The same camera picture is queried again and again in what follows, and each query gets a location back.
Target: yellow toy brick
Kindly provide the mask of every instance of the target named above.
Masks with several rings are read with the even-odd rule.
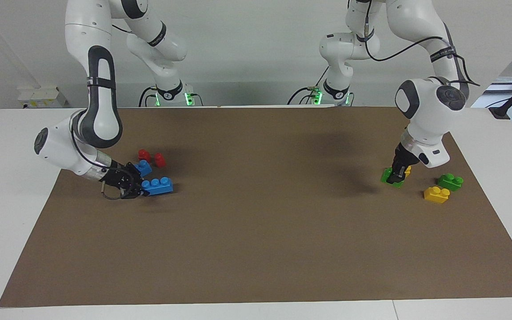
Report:
[[[449,199],[450,191],[448,189],[440,189],[440,187],[429,187],[424,191],[424,199],[444,203]]]

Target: blue block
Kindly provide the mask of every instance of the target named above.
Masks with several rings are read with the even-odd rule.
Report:
[[[147,162],[146,160],[141,160],[138,164],[134,164],[134,166],[136,167],[136,169],[138,169],[138,171],[140,172],[140,176],[142,176],[142,178],[153,172],[153,169],[151,168],[149,162]]]
[[[147,180],[142,182],[142,188],[148,191],[150,195],[168,194],[173,192],[173,182],[165,176],[161,180],[153,179],[151,182]]]

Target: green block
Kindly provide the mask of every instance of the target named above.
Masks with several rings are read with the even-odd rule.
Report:
[[[388,182],[386,182],[386,180],[388,179],[388,177],[390,177],[391,174],[392,174],[392,168],[386,168],[384,170],[384,172],[382,173],[382,177],[380,178],[380,182],[382,182],[384,184],[389,184]],[[400,187],[402,187],[403,184],[404,184],[404,181],[397,182],[396,184],[390,184],[390,185],[395,187],[395,188],[400,188]]]
[[[451,173],[444,174],[437,181],[438,186],[441,186],[442,188],[446,188],[449,191],[457,191],[457,190],[461,189],[461,186],[463,184],[464,184],[464,180],[463,180],[463,178],[461,178],[461,176],[455,177]]]

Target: building block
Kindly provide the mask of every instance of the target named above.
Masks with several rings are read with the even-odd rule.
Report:
[[[449,191],[457,191],[461,189],[461,186],[464,184],[463,178],[461,176],[454,177],[453,174],[448,173],[441,176],[438,181],[437,185],[441,186],[442,188],[446,188]]]
[[[424,199],[436,203],[446,202],[449,200],[449,195],[448,189],[440,189],[440,187],[429,187],[424,191]]]
[[[151,154],[147,152],[145,149],[138,150],[138,160],[145,160],[147,162],[151,162]]]
[[[134,166],[136,167],[136,169],[138,169],[138,171],[140,172],[140,176],[142,176],[142,178],[153,172],[153,169],[151,168],[149,162],[147,162],[146,160],[141,160],[138,164],[134,164]]]
[[[163,158],[163,154],[156,153],[155,154],[155,165],[159,168],[163,168],[164,166],[167,166],[167,163],[165,162],[165,158]]]
[[[166,176],[159,179],[142,182],[142,188],[150,193],[150,195],[160,195],[173,192],[173,182]]]
[[[388,179],[388,177],[390,177],[391,174],[392,174],[392,168],[386,168],[384,170],[384,172],[382,173],[382,177],[380,178],[380,182],[382,182],[384,184],[389,184],[388,182],[386,182],[386,180]],[[402,187],[403,184],[404,184],[404,181],[397,182],[396,184],[390,184],[390,185],[395,187],[395,188],[400,188],[400,187]]]

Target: white table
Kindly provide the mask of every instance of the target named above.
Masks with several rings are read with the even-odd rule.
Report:
[[[41,128],[72,112],[0,110],[0,297],[59,174],[58,168],[35,156],[34,138]],[[495,120],[483,109],[469,109],[452,133],[512,237],[512,123]],[[0,309],[0,319],[51,318],[512,320],[512,298]]]

